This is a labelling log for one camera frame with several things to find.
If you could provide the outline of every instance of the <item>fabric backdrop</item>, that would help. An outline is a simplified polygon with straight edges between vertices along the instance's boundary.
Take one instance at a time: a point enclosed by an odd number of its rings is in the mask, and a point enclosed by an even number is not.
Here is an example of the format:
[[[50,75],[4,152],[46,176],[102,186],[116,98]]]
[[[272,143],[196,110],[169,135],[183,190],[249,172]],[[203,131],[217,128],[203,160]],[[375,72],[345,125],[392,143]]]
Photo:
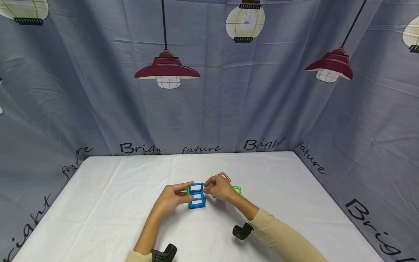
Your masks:
[[[292,150],[385,261],[417,261],[419,2],[366,2],[352,80],[305,70],[362,2],[261,1],[236,43],[240,0],[166,0],[168,50],[200,74],[170,90],[134,77],[163,52],[160,0],[0,2],[0,258],[88,156]]]

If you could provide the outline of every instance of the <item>lamp cord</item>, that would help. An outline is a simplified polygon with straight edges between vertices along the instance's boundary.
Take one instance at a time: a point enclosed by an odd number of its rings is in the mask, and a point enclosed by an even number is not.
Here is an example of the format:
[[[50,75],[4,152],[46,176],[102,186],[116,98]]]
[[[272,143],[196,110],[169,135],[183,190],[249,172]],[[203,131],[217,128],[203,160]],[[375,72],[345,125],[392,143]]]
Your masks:
[[[161,11],[163,13],[163,32],[164,32],[164,49],[167,50],[167,39],[166,39],[166,18],[164,15],[164,0],[161,0]]]
[[[352,29],[354,28],[354,25],[355,25],[355,23],[357,22],[358,17],[359,17],[359,15],[360,15],[360,13],[361,13],[362,9],[364,8],[364,5],[365,5],[365,3],[366,3],[366,2],[367,2],[367,0],[364,0],[364,2],[362,3],[362,6],[361,6],[360,10],[358,11],[357,16],[355,17],[355,20],[354,20],[354,22],[352,23],[352,26],[351,26],[351,28],[349,29],[349,32],[348,32],[348,34],[346,35],[345,40],[343,41],[343,43],[342,43],[342,45],[341,45],[341,48],[343,48],[343,46],[344,46],[344,45],[345,45],[345,43],[346,43],[346,40],[348,40],[349,34],[352,32]]]

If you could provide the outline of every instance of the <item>beige sleeve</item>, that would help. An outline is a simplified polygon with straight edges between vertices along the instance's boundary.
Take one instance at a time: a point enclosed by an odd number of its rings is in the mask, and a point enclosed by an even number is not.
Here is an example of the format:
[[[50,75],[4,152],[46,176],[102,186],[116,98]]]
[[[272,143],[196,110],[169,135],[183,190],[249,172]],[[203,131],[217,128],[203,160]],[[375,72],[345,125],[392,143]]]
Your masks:
[[[253,227],[256,238],[284,262],[327,262],[305,237],[263,209],[248,223]]]
[[[152,255],[143,255],[141,253],[130,251],[125,262],[151,262]]]

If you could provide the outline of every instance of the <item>pendant lamp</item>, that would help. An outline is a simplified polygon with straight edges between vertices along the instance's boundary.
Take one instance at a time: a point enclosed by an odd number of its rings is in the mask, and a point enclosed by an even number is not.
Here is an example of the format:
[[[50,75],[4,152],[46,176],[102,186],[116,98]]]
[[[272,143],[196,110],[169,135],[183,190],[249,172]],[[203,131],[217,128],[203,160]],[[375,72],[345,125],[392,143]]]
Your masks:
[[[227,16],[225,30],[236,43],[250,43],[265,24],[265,12],[259,0],[242,0]]]
[[[419,54],[419,16],[404,29],[403,42],[409,47],[411,53]]]
[[[21,25],[42,26],[48,16],[47,0],[3,0],[0,1],[0,15]]]
[[[163,89],[175,89],[181,85],[181,79],[201,77],[199,73],[187,66],[182,65],[178,57],[175,57],[167,49],[166,18],[164,15],[164,0],[161,0],[163,13],[164,50],[154,58],[153,64],[140,69],[135,78],[155,79],[157,85]]]
[[[362,3],[362,6],[358,11],[357,16],[355,17],[355,20],[352,23],[351,28],[346,34],[345,40],[343,41],[341,47],[333,50],[332,52],[326,53],[322,59],[306,67],[306,71],[317,71],[316,78],[318,80],[326,83],[333,83],[338,80],[339,76],[348,80],[352,80],[353,73],[352,69],[349,66],[349,56],[346,55],[346,52],[343,49],[343,47],[352,29],[354,28],[354,25],[366,2],[367,0],[364,0],[364,2]]]

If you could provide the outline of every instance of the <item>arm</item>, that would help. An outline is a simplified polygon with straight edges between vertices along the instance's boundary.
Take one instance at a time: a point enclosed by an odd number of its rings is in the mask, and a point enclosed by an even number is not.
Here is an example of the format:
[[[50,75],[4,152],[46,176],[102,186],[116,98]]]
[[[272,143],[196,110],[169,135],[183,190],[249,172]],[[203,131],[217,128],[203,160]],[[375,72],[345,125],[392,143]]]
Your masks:
[[[284,262],[327,262],[305,237],[240,196],[225,178],[213,176],[204,186],[206,194],[212,194],[234,205],[253,227],[255,237],[278,254]]]
[[[192,184],[193,182],[170,185],[163,189],[145,222],[134,250],[128,253],[125,262],[152,261],[151,251],[156,244],[160,226],[179,204],[193,200],[194,197],[185,192]]]

